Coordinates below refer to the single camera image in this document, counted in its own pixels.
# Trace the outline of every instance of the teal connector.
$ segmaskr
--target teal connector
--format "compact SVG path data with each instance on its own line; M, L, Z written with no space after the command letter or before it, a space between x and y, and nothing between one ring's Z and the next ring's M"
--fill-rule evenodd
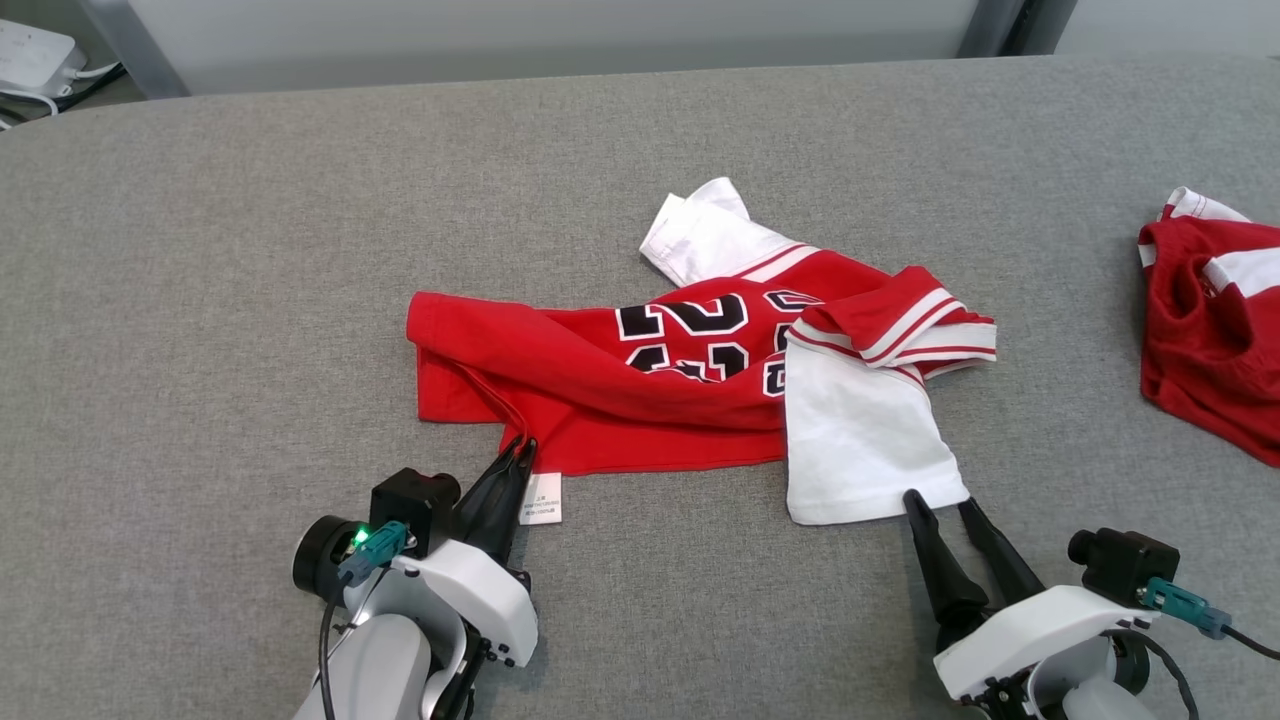
M338 565L338 577L351 574L347 587L356 587L374 574L374 569L385 565L404 551L408 544L408 528L404 523L392 520L378 528L365 542L360 543L351 557Z
M1170 618L1190 623L1202 635L1220 641L1222 626L1231 624L1231 615L1208 603L1203 597L1185 591L1169 580L1152 578L1138 593L1138 601Z

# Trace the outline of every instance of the gray fabric surface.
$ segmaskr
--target gray fabric surface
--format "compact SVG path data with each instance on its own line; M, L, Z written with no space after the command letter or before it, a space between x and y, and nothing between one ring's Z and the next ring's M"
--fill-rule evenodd
M1087 58L540 79L160 101L0 135L0 716L287 717L320 602L298 536L495 427L415 419L415 290L645 301L668 191L1000 323L933 383L943 437L1048 583L1071 534L1180 547L1280 642L1280 474L1138 393L1134 233L1179 184L1280 223L1280 65ZM902 520L801 528L781 464L573 478L521 530L541 641L477 717L950 717ZM954 510L941 514L982 578ZM1276 667L1165 621L1204 717ZM1180 716L1164 673L1144 693Z

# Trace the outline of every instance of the power socket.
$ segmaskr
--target power socket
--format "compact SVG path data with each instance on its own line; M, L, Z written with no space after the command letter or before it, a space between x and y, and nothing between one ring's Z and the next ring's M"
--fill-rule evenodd
M86 61L73 37L0 19L0 90L61 97Z

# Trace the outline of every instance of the care label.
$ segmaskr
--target care label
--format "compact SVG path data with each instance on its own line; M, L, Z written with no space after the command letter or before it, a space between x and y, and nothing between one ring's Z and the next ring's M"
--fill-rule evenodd
M525 503L520 509L521 525L547 525L561 521L559 473L529 477Z

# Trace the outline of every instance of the white cable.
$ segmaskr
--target white cable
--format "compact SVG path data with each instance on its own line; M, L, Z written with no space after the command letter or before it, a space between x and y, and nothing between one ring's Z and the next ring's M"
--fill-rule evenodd
M13 97L29 97L32 100L40 100L45 105L49 105L50 115L58 114L58 102L54 102L51 99L45 97L44 95L36 95L35 92L23 92L22 90L0 90L0 97L4 97L5 95L10 95Z
M114 70L116 65L119 65L119 63L111 63L110 65L102 65L101 68L99 68L96 70L76 70L76 72L69 73L69 76L70 76L72 79L93 79L96 77L102 77L106 73Z

